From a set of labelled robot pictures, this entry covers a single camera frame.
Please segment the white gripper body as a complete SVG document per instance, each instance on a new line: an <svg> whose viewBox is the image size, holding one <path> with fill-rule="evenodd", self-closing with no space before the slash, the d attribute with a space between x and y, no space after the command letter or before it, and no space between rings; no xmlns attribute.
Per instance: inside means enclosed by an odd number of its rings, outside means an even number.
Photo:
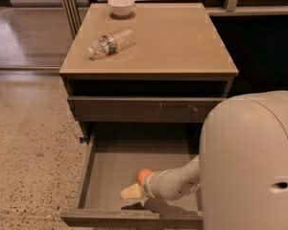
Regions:
<svg viewBox="0 0 288 230"><path fill-rule="evenodd" d="M146 197L169 201L175 201L194 193L199 185L200 171L198 168L177 168L152 172L145 176L140 183Z"/></svg>

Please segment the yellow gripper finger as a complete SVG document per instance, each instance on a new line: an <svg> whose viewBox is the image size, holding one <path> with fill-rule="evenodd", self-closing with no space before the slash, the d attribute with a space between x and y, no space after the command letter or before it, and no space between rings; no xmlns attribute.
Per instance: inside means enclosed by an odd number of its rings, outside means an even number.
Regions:
<svg viewBox="0 0 288 230"><path fill-rule="evenodd" d="M120 197L122 199L136 199L142 197L142 189L138 183L134 183L131 186L123 189L120 192Z"/></svg>

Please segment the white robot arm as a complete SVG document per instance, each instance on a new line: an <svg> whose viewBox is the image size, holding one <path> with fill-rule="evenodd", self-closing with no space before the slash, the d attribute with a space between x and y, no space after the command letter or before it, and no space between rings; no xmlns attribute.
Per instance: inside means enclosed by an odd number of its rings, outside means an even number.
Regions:
<svg viewBox="0 0 288 230"><path fill-rule="evenodd" d="M124 199L198 193L204 230L288 230L288 91L235 96L208 114L199 155L139 172Z"/></svg>

